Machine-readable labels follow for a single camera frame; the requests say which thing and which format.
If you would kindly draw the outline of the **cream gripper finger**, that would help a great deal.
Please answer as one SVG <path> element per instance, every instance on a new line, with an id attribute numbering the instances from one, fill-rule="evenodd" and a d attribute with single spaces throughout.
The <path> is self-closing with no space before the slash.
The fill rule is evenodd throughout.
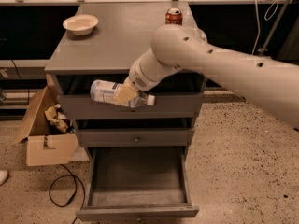
<path id="1" fill-rule="evenodd" d="M 123 83 L 115 96 L 115 101 L 120 105 L 124 105 L 134 99 L 137 95 L 138 90 L 133 84 Z"/>

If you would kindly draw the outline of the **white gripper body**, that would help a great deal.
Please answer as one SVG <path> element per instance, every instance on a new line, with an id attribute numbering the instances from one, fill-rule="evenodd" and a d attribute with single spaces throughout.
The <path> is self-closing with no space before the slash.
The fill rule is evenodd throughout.
<path id="1" fill-rule="evenodd" d="M 154 56 L 152 49 L 149 49 L 131 66 L 128 82 L 140 91 L 149 91 L 164 78 L 180 71 L 179 67 L 160 63 Z"/>

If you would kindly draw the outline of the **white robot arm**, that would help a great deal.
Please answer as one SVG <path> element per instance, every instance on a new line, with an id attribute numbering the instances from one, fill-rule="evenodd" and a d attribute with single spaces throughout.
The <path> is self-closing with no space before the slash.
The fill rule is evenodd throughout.
<path id="1" fill-rule="evenodd" d="M 298 65 L 212 46 L 181 25 L 155 31 L 150 49 L 131 66 L 115 101 L 124 104 L 181 70 L 201 74 L 299 129 Z"/>

